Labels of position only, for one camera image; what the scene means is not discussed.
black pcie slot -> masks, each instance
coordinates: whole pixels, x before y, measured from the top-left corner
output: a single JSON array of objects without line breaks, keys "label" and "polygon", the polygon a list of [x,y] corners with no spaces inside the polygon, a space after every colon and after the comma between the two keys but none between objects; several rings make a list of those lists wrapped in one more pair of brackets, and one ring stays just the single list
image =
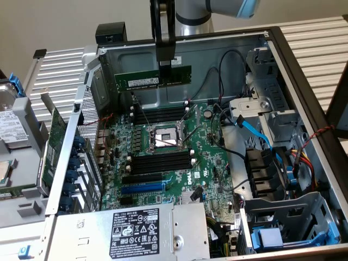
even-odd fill
[{"label": "black pcie slot", "polygon": [[148,174],[122,178],[122,184],[147,183],[155,181],[162,181],[162,174]]}]

green expansion card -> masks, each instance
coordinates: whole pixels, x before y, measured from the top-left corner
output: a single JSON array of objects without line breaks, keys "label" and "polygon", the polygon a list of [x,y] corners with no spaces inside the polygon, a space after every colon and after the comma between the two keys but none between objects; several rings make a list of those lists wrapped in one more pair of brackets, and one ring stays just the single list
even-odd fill
[{"label": "green expansion card", "polygon": [[55,108],[52,114],[51,130],[42,160],[42,180],[51,187],[55,170],[57,168],[60,150],[66,131],[66,123]]}]

green circuit board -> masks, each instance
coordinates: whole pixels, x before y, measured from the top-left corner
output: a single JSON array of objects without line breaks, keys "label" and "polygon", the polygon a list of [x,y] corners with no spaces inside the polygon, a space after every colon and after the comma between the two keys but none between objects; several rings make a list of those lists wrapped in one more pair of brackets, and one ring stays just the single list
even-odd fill
[{"label": "green circuit board", "polygon": [[144,90],[191,83],[191,66],[171,69],[168,77],[160,77],[159,70],[115,74],[118,92]]},{"label": "green circuit board", "polygon": [[[122,177],[126,177],[129,174],[125,168],[127,165],[127,154],[132,152],[136,156],[147,155],[146,148],[148,148],[149,138],[146,131],[147,125],[131,126],[128,122],[128,118],[124,115],[116,118],[115,122],[110,126],[113,129],[119,142],[112,141],[111,149],[116,147],[119,149],[119,157],[115,160],[115,166],[111,167],[111,170],[104,172],[104,194],[102,198],[102,210],[120,209],[126,207],[146,206],[150,204],[163,204],[173,202],[174,204],[181,204],[184,201],[190,201],[190,195],[193,193],[197,186],[201,185],[204,189],[204,206],[206,213],[213,215],[218,221],[223,220],[225,222],[233,222],[233,211],[228,211],[228,203],[233,202],[233,195],[231,192],[224,192],[216,178],[214,178],[213,168],[219,175],[222,174],[225,169],[227,161],[227,153],[215,145],[212,145],[207,138],[207,134],[210,133],[210,120],[206,120],[203,117],[203,112],[207,109],[213,110],[212,106],[208,106],[206,103],[198,104],[198,109],[201,112],[200,116],[200,128],[190,137],[188,141],[188,147],[191,147],[195,153],[194,158],[197,160],[197,164],[192,169],[177,170],[163,172],[163,180],[167,180],[168,185],[165,191],[136,193],[131,195],[122,195],[121,188]],[[193,110],[191,115],[185,120],[185,126],[187,133],[192,132],[196,128],[196,112]],[[215,129],[218,124],[219,115],[215,118],[213,128]],[[167,122],[166,127],[171,127],[175,122]],[[136,152],[136,147],[140,143],[140,152]],[[177,150],[177,148],[161,148],[156,153],[168,152],[170,150]],[[105,165],[108,165],[108,159],[104,161]],[[227,171],[223,178],[224,186],[231,187],[231,176]],[[132,196],[133,205],[122,206],[120,205],[119,198],[125,196]]]},{"label": "green circuit board", "polygon": [[63,145],[65,131],[66,123],[60,116],[57,109],[54,108],[49,138],[45,148],[45,155],[42,159],[42,180],[45,181],[49,187],[51,187],[53,182],[61,147]]}]

screw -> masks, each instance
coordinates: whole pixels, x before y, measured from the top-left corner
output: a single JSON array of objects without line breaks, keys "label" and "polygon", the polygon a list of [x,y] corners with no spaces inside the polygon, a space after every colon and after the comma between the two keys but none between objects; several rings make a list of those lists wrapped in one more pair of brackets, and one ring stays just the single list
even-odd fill
[{"label": "screw", "polygon": [[266,109],[268,107],[268,102],[260,102],[260,106],[262,109]]}]

white label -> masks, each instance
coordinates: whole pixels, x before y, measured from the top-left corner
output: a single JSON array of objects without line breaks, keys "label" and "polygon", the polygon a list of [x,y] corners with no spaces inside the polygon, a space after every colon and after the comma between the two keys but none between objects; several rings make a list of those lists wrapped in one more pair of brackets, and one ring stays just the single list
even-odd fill
[{"label": "white label", "polygon": [[142,79],[142,80],[129,80],[128,86],[129,87],[137,87],[137,86],[151,85],[151,84],[158,84],[158,83],[159,83],[158,78],[150,78],[150,79]]},{"label": "white label", "polygon": [[5,143],[28,140],[18,117],[11,111],[0,111],[0,138]]},{"label": "white label", "polygon": [[175,56],[172,60],[172,65],[181,65],[181,56]]},{"label": "white label", "polygon": [[210,228],[210,236],[212,237],[212,241],[218,239],[218,236],[214,233],[214,231]]},{"label": "white label", "polygon": [[158,215],[148,216],[147,221],[158,220]]},{"label": "white label", "polygon": [[240,227],[240,213],[234,214],[234,229],[239,229]]},{"label": "white label", "polygon": [[6,198],[6,197],[11,197],[11,196],[12,196],[12,195],[11,195],[10,192],[0,194],[0,198]]}]

